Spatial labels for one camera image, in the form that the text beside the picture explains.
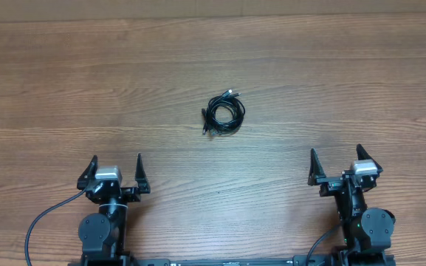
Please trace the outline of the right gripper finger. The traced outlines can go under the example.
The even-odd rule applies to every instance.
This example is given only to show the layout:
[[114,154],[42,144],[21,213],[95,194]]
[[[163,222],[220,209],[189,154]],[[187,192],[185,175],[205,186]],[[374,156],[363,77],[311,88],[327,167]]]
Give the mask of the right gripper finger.
[[312,148],[310,151],[310,169],[308,176],[308,185],[319,185],[325,178],[326,174],[323,170],[322,165],[320,164],[317,152],[314,148]]
[[377,173],[381,174],[383,172],[382,166],[376,160],[374,160],[372,156],[368,154],[368,152],[363,148],[360,143],[358,143],[356,146],[356,152],[358,160],[372,160],[375,166],[377,167]]

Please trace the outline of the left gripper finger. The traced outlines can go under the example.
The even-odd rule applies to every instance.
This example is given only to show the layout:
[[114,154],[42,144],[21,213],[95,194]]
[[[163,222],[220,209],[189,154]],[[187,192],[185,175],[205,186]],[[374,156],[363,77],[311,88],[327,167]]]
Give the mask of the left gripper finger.
[[145,174],[145,170],[142,163],[142,155],[139,153],[137,155],[137,164],[136,164],[136,171],[135,171],[135,181],[137,182],[137,188],[139,194],[150,194],[151,193],[151,187],[148,181],[148,178]]
[[98,158],[97,155],[94,155],[86,167],[86,169],[83,171],[83,173],[80,175],[77,181],[77,189],[78,190],[84,190],[88,186],[91,180],[95,178],[95,174],[98,167]]

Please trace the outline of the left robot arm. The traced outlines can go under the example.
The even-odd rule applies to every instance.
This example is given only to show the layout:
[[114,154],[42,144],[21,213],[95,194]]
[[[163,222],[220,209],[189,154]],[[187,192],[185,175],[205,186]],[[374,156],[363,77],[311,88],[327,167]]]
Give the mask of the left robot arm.
[[97,156],[80,175],[77,189],[98,205],[98,212],[82,219],[78,236],[82,242],[82,265],[138,265],[134,255],[125,250],[128,204],[139,202],[151,192],[142,164],[137,156],[135,186],[123,187],[118,166],[99,166]]

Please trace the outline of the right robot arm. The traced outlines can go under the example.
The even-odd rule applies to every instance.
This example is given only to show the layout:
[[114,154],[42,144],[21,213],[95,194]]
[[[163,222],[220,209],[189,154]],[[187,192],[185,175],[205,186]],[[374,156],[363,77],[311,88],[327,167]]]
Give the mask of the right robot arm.
[[[395,216],[382,208],[369,208],[364,193],[377,186],[383,172],[361,144],[357,159],[339,177],[327,177],[315,149],[310,151],[308,185],[318,185],[321,197],[334,197],[340,222],[325,232],[309,249],[304,264],[319,265],[395,265],[385,251],[391,247]],[[317,246],[337,229],[343,231],[345,244],[332,248],[328,255],[316,256]]]

